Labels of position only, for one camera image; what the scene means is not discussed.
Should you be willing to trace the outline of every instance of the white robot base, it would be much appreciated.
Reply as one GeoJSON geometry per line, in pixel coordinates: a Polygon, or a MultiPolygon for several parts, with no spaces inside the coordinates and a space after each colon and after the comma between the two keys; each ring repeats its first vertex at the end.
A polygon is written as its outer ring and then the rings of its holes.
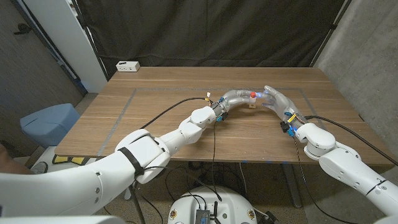
{"type": "Polygon", "coordinates": [[[167,217],[168,224],[257,223],[252,205],[242,195],[226,187],[216,186],[216,189],[222,202],[206,187],[197,187],[190,191],[192,195],[200,196],[196,197],[199,203],[194,197],[186,196],[190,193],[183,194],[173,203],[167,217]]]}

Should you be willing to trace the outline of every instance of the screw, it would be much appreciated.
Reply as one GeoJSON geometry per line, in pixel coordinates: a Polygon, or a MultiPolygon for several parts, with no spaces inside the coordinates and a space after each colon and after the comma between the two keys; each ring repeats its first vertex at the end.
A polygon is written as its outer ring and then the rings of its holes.
{"type": "Polygon", "coordinates": [[[173,220],[177,216],[177,211],[174,209],[170,212],[170,218],[173,220]]]}
{"type": "Polygon", "coordinates": [[[248,210],[248,216],[249,216],[250,219],[253,219],[254,217],[256,217],[256,214],[254,213],[253,210],[249,209],[248,210]]]}

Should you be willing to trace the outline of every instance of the black strap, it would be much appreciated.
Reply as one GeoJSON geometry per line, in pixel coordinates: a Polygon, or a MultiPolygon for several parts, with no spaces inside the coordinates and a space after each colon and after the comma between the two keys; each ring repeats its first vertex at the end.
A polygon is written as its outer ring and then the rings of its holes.
{"type": "Polygon", "coordinates": [[[130,150],[128,150],[126,147],[123,147],[119,149],[131,162],[132,166],[135,168],[135,173],[134,176],[137,178],[139,175],[144,174],[144,168],[141,167],[137,159],[132,155],[130,150]]]}

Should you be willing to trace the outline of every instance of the concrete wall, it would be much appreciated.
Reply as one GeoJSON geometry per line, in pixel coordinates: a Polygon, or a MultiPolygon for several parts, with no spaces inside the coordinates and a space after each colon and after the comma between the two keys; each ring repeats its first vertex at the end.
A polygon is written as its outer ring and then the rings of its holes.
{"type": "Polygon", "coordinates": [[[398,156],[398,2],[352,1],[314,67],[398,156]]]}

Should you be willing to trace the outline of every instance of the white wall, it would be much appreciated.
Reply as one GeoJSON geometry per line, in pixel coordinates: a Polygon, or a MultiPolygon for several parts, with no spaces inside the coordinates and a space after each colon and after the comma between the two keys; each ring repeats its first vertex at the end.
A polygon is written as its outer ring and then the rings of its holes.
{"type": "Polygon", "coordinates": [[[107,81],[90,43],[66,1],[25,0],[40,25],[89,93],[99,93],[107,81]]]}
{"type": "Polygon", "coordinates": [[[398,156],[398,2],[352,1],[314,67],[398,156]]]}

